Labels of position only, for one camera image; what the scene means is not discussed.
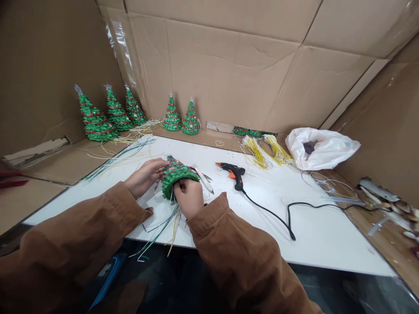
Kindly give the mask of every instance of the christmas tree figurine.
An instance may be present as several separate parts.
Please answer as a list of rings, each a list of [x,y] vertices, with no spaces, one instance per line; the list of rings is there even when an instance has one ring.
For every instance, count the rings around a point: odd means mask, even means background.
[[[112,91],[112,86],[109,84],[105,85],[108,93],[108,117],[113,122],[118,131],[128,131],[134,126],[132,121],[128,117],[121,104],[117,101],[115,94]]]
[[[135,100],[134,96],[131,93],[130,87],[125,84],[127,90],[127,99],[125,104],[125,110],[128,113],[128,116],[131,118],[134,125],[140,126],[147,122],[144,112],[139,106],[138,102]]]
[[[199,121],[196,117],[195,108],[193,106],[193,98],[189,102],[189,108],[183,119],[182,132],[188,135],[195,135],[199,133]]]
[[[161,180],[163,197],[168,200],[175,200],[172,185],[177,180],[187,178],[199,182],[199,177],[188,166],[173,158],[172,155],[167,156],[167,160],[170,161],[170,164],[166,166]]]
[[[163,128],[167,131],[180,130],[180,118],[176,111],[175,101],[173,100],[172,92],[170,92],[169,104],[166,111],[166,119],[162,123]]]
[[[249,130],[249,135],[254,136],[254,137],[261,137],[262,132],[261,131],[256,131],[256,130]]]
[[[235,126],[233,128],[233,132],[236,133],[237,135],[244,136],[244,135],[247,135],[247,133],[249,132],[249,129],[245,129],[245,128],[242,128],[242,127],[239,127],[239,126]]]
[[[79,86],[75,85],[75,89],[79,94],[80,111],[83,115],[85,124],[85,132],[90,140],[108,141],[113,140],[119,135],[115,126],[93,106],[90,99],[86,97]]]

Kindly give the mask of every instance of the white plastic bag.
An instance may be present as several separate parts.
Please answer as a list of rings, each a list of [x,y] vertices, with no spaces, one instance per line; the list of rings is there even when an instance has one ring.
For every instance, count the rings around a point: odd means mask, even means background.
[[[285,140],[295,165],[301,170],[333,169],[351,157],[361,146],[338,132],[312,128],[294,129]],[[311,154],[306,153],[304,144],[316,143]]]

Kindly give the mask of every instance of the black glue gun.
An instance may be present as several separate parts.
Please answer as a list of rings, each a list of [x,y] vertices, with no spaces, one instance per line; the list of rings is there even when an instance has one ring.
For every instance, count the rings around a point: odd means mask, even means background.
[[[241,176],[246,171],[244,168],[240,168],[238,166],[228,164],[228,163],[215,163],[218,166],[220,166],[222,169],[229,171],[230,175],[228,177],[232,179],[236,179],[236,185],[234,188],[237,191],[243,191],[243,180],[241,179]]]

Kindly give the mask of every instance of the brown jacket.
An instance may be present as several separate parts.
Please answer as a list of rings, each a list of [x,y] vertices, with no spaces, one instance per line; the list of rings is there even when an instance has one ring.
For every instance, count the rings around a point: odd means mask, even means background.
[[[152,215],[120,182],[33,227],[19,250],[0,258],[1,307],[6,313],[50,313],[74,302],[123,238]],[[321,313],[282,259],[277,242],[238,217],[225,192],[187,223],[236,312]]]

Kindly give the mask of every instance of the white table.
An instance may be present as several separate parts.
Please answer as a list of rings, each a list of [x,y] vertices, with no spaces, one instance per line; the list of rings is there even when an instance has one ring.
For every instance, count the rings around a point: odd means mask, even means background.
[[[203,173],[212,178],[215,195],[203,187],[206,202],[210,202],[220,192],[227,191],[230,207],[253,226],[271,234],[278,242],[282,256],[287,262],[357,273],[396,276],[392,268],[341,210],[334,207],[314,209],[300,205],[292,206],[292,230],[297,238],[294,242],[290,239],[288,230],[277,218],[250,203],[241,192],[234,189],[234,180],[228,178],[227,171],[220,171],[215,162],[227,162],[244,167],[247,174],[243,176],[243,183],[247,194],[284,221],[287,221],[286,205],[291,202],[305,201],[313,205],[328,203],[321,199],[324,192],[302,181],[300,170],[283,166],[263,171],[253,165],[250,157],[242,153],[163,137],[154,138],[156,141],[140,152],[146,156],[126,160],[121,165],[107,170],[99,179],[78,183],[28,218],[25,223],[36,225],[56,216],[80,201],[102,194],[118,181],[126,180],[151,157],[165,159],[171,154],[186,165],[191,166],[196,163]],[[144,208],[154,207],[154,216],[144,223],[147,230],[167,219],[175,206],[163,198],[161,184],[158,185],[156,193],[155,186],[151,187],[138,203]],[[148,241],[154,235],[155,232],[146,233],[140,225],[127,237]],[[172,235],[173,221],[157,242],[164,244],[172,238]],[[180,222],[174,245],[195,247],[184,221]]]

